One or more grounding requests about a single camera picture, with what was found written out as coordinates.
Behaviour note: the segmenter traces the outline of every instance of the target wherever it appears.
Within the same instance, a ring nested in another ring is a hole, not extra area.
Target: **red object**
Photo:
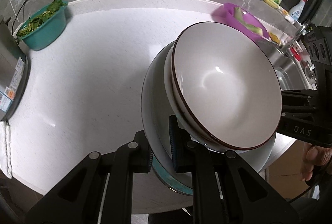
[[[295,57],[295,59],[298,60],[298,61],[301,61],[301,56],[300,56],[300,54],[298,54],[298,53],[295,51],[294,48],[290,48],[290,50],[291,50],[293,56]]]

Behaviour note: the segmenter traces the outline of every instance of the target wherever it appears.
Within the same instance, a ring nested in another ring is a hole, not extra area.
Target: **screw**
[[[236,153],[234,151],[227,151],[226,152],[226,156],[229,158],[229,159],[234,159],[236,157]]]
[[[131,149],[134,149],[138,146],[138,143],[136,142],[131,142],[131,143],[128,143],[128,147],[131,148]]]
[[[98,152],[91,152],[89,154],[89,158],[90,159],[97,159],[99,157],[99,153]]]
[[[196,142],[193,142],[193,141],[191,140],[191,141],[187,142],[187,146],[188,146],[189,148],[195,148],[195,147],[196,147]]]

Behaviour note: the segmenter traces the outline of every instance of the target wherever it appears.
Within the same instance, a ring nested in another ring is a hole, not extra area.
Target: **rice cooker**
[[[0,121],[14,113],[24,93],[28,60],[0,16]]]

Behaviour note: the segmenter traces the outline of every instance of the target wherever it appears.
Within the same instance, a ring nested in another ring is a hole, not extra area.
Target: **purple plastic bowl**
[[[261,36],[259,34],[256,34],[252,31],[250,31],[244,25],[242,25],[236,18],[234,18],[234,8],[235,7],[239,7],[239,6],[236,4],[225,3],[223,6],[223,11],[220,9],[219,11],[215,11],[215,13],[213,15],[220,15],[220,14],[224,15],[225,23],[228,26],[233,27],[236,30],[239,30],[240,32],[242,32],[243,34],[248,36],[254,42],[256,40],[261,39]],[[256,19],[256,17],[254,15],[250,14],[247,10],[244,10],[243,8],[241,8],[241,9],[242,9],[243,20],[248,24],[252,24],[256,27],[262,28],[263,37],[269,39],[269,37],[270,37],[269,33],[265,29],[263,24],[261,24],[260,21],[258,19]]]

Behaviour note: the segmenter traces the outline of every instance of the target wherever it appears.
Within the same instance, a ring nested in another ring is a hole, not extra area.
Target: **sticker label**
[[[16,93],[16,91],[17,91],[21,78],[22,78],[22,76],[17,71],[15,71],[12,81],[10,82],[10,85],[9,85],[9,89],[14,91],[14,93]]]
[[[20,75],[22,75],[23,68],[24,68],[24,62],[23,62],[23,60],[22,60],[21,57],[20,57],[19,60],[17,61],[17,64],[16,64],[16,67],[15,67],[15,70],[16,70]]]
[[[13,90],[10,90],[9,87],[6,87],[5,95],[9,97],[11,100],[13,100],[16,94]]]
[[[0,110],[6,112],[12,101],[0,92]]]

